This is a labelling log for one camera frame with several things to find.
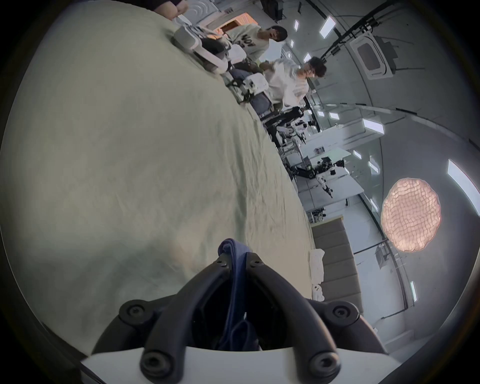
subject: metal pipe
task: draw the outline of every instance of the metal pipe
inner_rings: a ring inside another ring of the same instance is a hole
[[[350,35],[353,31],[358,29],[358,27],[362,26],[365,24],[365,22],[373,17],[376,13],[383,11],[385,8],[390,7],[391,5],[397,3],[399,0],[388,0],[382,4],[380,4],[377,8],[375,8],[373,11],[368,12],[365,16],[363,16],[360,20],[358,20],[348,31],[346,31],[342,36],[340,36],[335,43],[333,43],[329,49],[326,50],[326,52],[320,57],[323,59],[328,52],[330,52],[334,47],[336,47],[338,44],[341,43],[341,41]]]

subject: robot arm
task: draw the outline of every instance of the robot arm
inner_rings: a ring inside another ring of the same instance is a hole
[[[358,361],[365,352],[392,367],[353,304],[303,298],[252,252],[243,267],[246,313],[262,351],[216,350],[229,309],[232,267],[223,253],[176,295],[126,302],[83,364],[108,384],[224,383],[227,377],[229,383],[264,382],[272,375],[276,383],[326,384],[337,377],[342,355],[347,361],[353,353]],[[347,376],[342,383],[352,380]]]

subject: white folded cloth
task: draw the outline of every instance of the white folded cloth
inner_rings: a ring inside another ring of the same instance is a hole
[[[312,299],[315,301],[324,301],[325,297],[322,293],[322,287],[320,284],[312,285]]]
[[[324,264],[323,257],[325,251],[323,249],[312,249],[309,252],[310,280],[312,285],[320,284],[324,280]]]
[[[316,301],[324,301],[320,284],[324,280],[324,264],[323,257],[325,251],[322,249],[312,249],[309,252],[310,280],[312,282],[312,299]]]

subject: pink round light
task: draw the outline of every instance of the pink round light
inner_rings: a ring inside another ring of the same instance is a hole
[[[381,224],[399,251],[416,252],[435,237],[442,221],[440,202],[420,179],[400,179],[384,200]]]

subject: ceiling vent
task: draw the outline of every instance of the ceiling vent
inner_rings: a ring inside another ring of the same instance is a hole
[[[370,32],[365,32],[363,35],[352,40],[350,46],[360,61],[369,80],[393,76],[389,64],[392,60],[387,60],[377,39]]]

